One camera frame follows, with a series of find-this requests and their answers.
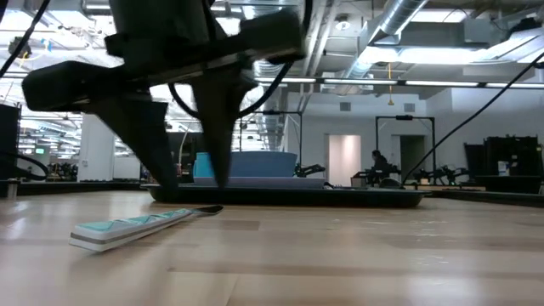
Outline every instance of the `black pole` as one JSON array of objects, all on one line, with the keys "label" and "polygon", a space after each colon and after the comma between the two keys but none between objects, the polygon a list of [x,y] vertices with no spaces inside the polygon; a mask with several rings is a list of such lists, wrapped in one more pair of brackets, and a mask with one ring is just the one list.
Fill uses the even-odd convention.
[{"label": "black pole", "polygon": [[20,140],[20,121],[23,119],[23,106],[21,103],[17,103],[17,109],[19,110],[19,119],[17,119],[17,144],[15,146],[15,154],[19,154],[19,140]]},{"label": "black pole", "polygon": [[[434,117],[429,117],[428,120],[431,121],[431,129],[433,133],[433,148],[436,145],[436,134],[434,132]],[[436,173],[436,150],[433,150],[433,173]]]},{"label": "black pole", "polygon": [[377,125],[377,122],[380,120],[380,117],[377,116],[376,119],[374,119],[374,122],[375,122],[375,129],[376,129],[376,150],[380,150],[379,146],[380,146],[380,136],[379,136],[379,132],[378,132],[378,125]]},{"label": "black pole", "polygon": [[240,148],[238,148],[238,151],[241,152],[241,126],[242,126],[242,120],[240,118]]},{"label": "black pole", "polygon": [[300,122],[298,123],[298,131],[300,132],[299,141],[298,141],[298,163],[300,167],[303,166],[303,113],[298,112],[298,117]]}]

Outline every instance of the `silver duct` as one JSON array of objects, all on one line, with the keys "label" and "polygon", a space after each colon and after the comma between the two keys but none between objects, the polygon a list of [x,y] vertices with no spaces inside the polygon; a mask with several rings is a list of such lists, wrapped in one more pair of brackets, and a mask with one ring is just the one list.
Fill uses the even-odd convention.
[{"label": "silver duct", "polygon": [[428,0],[389,0],[383,10],[380,30],[390,36],[400,34],[427,2]]},{"label": "silver duct", "polygon": [[[246,18],[257,18],[266,14],[273,14],[281,10],[278,6],[256,5],[244,6],[242,11]],[[258,60],[253,64],[256,77],[275,77],[281,70],[281,65],[272,65],[266,60]]]},{"label": "silver duct", "polygon": [[[287,108],[288,91],[284,88],[277,88],[272,96],[264,103],[264,111],[285,111]],[[265,116],[257,114],[255,121],[258,124],[259,134],[264,143],[267,144],[267,149],[278,150],[283,138],[282,123],[285,121],[285,116]]]},{"label": "silver duct", "polygon": [[[367,31],[367,42],[370,43],[377,38],[386,36],[399,35],[427,2],[428,0],[388,0],[385,4],[383,14],[378,17],[380,21],[377,25],[372,27],[372,29],[369,29],[368,26],[363,28],[363,31]],[[360,79],[363,78],[371,68],[372,64],[355,59],[354,63],[346,70],[343,77]],[[345,95],[360,94],[362,90],[349,85],[341,85],[334,88],[332,92]]]}]

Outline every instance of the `ceiling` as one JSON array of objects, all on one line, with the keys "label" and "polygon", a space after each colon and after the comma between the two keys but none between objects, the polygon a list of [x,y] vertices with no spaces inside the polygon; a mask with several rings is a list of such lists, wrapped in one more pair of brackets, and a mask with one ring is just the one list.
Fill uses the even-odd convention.
[{"label": "ceiling", "polygon": [[[113,67],[122,64],[122,60],[109,56],[105,51],[104,38],[116,33],[113,18],[109,10],[108,1],[104,0],[70,0],[52,1],[45,21],[36,27],[31,37],[31,56],[29,59],[17,59],[9,68],[6,77],[0,80],[0,99],[2,103],[20,105],[25,120],[21,124],[21,132],[25,137],[21,142],[26,145],[36,143],[57,143],[70,145],[69,150],[56,150],[60,156],[71,156],[77,153],[79,135],[81,135],[82,116],[67,113],[36,113],[26,108],[25,98],[21,90],[21,81],[29,71],[54,65],[66,60],[77,60],[94,65]],[[297,9],[299,0],[229,0],[231,10],[225,8],[225,2],[217,1],[212,7],[218,22],[230,35],[238,32],[240,19],[256,18],[263,14],[270,14],[278,9]],[[311,54],[305,60],[298,61],[290,70],[290,76],[296,77],[345,77],[347,70],[363,53],[366,46],[361,45],[361,38],[365,31],[365,24],[378,20],[383,13],[385,1],[357,1],[357,0],[314,0],[314,15],[312,26],[306,43]],[[492,37],[489,47],[500,43],[507,36],[507,29],[516,25],[521,18],[536,16],[541,0],[501,0],[499,1],[467,1],[467,0],[431,0],[425,4],[412,19],[411,25],[403,31],[403,37],[424,36],[425,31],[431,31],[432,26],[440,24],[451,28],[466,24],[464,20],[479,20],[486,24],[486,37]],[[10,2],[9,10],[0,24],[0,57],[4,60],[9,57],[9,44],[15,37],[23,35],[31,23],[32,10],[24,6],[23,0]],[[347,28],[338,26],[346,21]],[[404,47],[400,41],[397,52]],[[393,78],[412,80],[446,80],[446,81],[509,81],[524,64],[530,61],[530,56],[544,49],[544,35],[537,36],[524,48],[517,48],[516,52],[505,55],[505,59],[494,58],[493,63],[486,65],[438,65],[425,64],[418,60],[392,59],[386,63],[378,61],[371,63],[370,69],[364,77]],[[280,67],[272,66],[259,61],[254,65],[257,76],[274,76]],[[356,88],[358,94],[388,94],[388,87]],[[310,89],[308,94],[321,91],[322,88]],[[178,85],[180,96],[189,101],[194,107],[194,100],[190,86]],[[243,105],[248,106],[256,101],[264,91],[263,87],[253,89],[244,99]],[[284,109],[288,105],[289,92],[299,92],[298,85],[280,87],[267,102],[265,109]],[[419,94],[420,98],[429,89],[426,88],[396,88],[396,94]],[[198,131],[198,122],[184,113],[172,100],[166,86],[151,89],[154,100],[169,103],[166,121],[171,131]],[[243,150],[277,150],[281,147],[282,131],[286,118],[283,116],[252,115],[245,118],[241,133]],[[57,131],[51,124],[58,126]],[[68,129],[70,133],[60,130]],[[240,132],[237,125],[235,133]],[[239,139],[235,137],[233,147],[239,149]],[[130,150],[122,143],[117,145],[117,154],[126,155]]]}]

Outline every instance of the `white wall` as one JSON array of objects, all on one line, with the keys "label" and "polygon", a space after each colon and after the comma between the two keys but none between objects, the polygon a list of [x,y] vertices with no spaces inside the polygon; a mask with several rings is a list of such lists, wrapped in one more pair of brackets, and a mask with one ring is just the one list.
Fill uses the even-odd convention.
[{"label": "white wall", "polygon": [[328,152],[329,183],[350,186],[351,177],[360,169],[360,136],[328,135]]},{"label": "white wall", "polygon": [[[527,82],[538,82],[530,79]],[[436,116],[437,140],[470,117],[498,90],[453,88],[433,96],[427,102],[430,116]],[[438,149],[442,165],[467,165],[464,143],[483,144],[490,136],[539,136],[544,138],[544,93],[540,90],[506,91],[493,105],[453,134]]]},{"label": "white wall", "polygon": [[77,181],[113,179],[115,134],[95,115],[83,115]]},{"label": "white wall", "polygon": [[[326,135],[359,135],[361,140],[360,169],[370,168],[373,165],[371,153],[376,149],[374,134],[374,118],[341,118],[304,116],[303,119],[303,164],[326,165]],[[390,120],[380,130],[380,151],[389,159],[392,156],[394,135],[428,135],[429,131],[420,122],[397,122]],[[291,134],[288,139],[287,151],[298,153],[296,140],[293,142]]]},{"label": "white wall", "polygon": [[113,167],[114,179],[139,179],[140,162],[138,157],[116,157]]},{"label": "white wall", "polygon": [[[295,111],[298,106],[298,93],[289,94],[289,107]],[[303,116],[303,165],[326,165],[326,135],[359,135],[361,139],[361,166],[358,171],[373,165],[371,153],[376,149],[375,116],[404,115],[404,103],[416,104],[413,116],[425,116],[427,103],[415,94],[394,94],[394,105],[388,105],[389,96],[383,95],[349,95],[340,97],[335,94],[314,93]],[[351,102],[351,111],[340,111],[340,102]],[[429,135],[427,127],[420,122],[397,122],[383,120],[380,122],[380,151],[390,160],[394,156],[394,135]],[[298,127],[288,124],[285,131],[285,150],[298,154]]]},{"label": "white wall", "polygon": [[[534,76],[526,82],[544,82]],[[388,105],[389,97],[383,95],[352,95],[338,97],[332,94],[315,93],[312,95],[303,118],[303,164],[326,164],[326,134],[360,135],[361,169],[372,166],[371,152],[375,149],[374,117],[404,114],[404,103],[415,103],[413,116],[434,116],[436,118],[437,142],[452,128],[471,116],[478,108],[487,103],[498,90],[480,88],[448,88],[427,100],[419,100],[417,95],[394,94],[394,106]],[[298,105],[298,94],[290,93],[290,110]],[[341,112],[339,102],[352,103],[352,111]],[[420,122],[387,121],[380,129],[380,151],[395,163],[400,162],[396,154],[397,135],[425,135],[426,150],[431,148],[430,123],[426,127]],[[298,153],[298,140],[295,125],[286,129],[285,149]],[[483,144],[483,139],[490,136],[538,135],[544,143],[544,93],[541,90],[509,90],[490,108],[451,136],[437,150],[437,164],[465,167],[464,143]],[[425,163],[427,170],[432,169],[432,159]]]},{"label": "white wall", "polygon": [[[39,157],[41,157],[40,155],[27,155],[26,157],[30,157],[34,160],[37,160],[38,162],[42,162],[42,161],[39,161]],[[18,158],[17,159],[17,167],[21,168],[21,169],[28,169],[28,167],[32,167],[32,174],[36,174],[36,175],[44,175],[42,169],[40,169],[38,166],[36,166],[35,164],[29,162],[29,161],[25,161],[23,159],[20,159]]]}]

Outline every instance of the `robot arm in background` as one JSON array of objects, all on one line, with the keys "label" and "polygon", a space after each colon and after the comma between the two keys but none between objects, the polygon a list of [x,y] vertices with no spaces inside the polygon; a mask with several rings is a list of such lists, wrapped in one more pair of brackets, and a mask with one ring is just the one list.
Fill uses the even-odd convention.
[{"label": "robot arm in background", "polygon": [[150,87],[193,87],[198,119],[219,186],[229,175],[235,120],[254,60],[282,64],[304,57],[298,15],[289,10],[241,22],[227,37],[212,17],[213,0],[110,0],[117,34],[105,39],[114,68],[66,61],[29,73],[22,83],[33,111],[92,113],[115,132],[159,184],[177,188],[164,119],[167,104]]}]

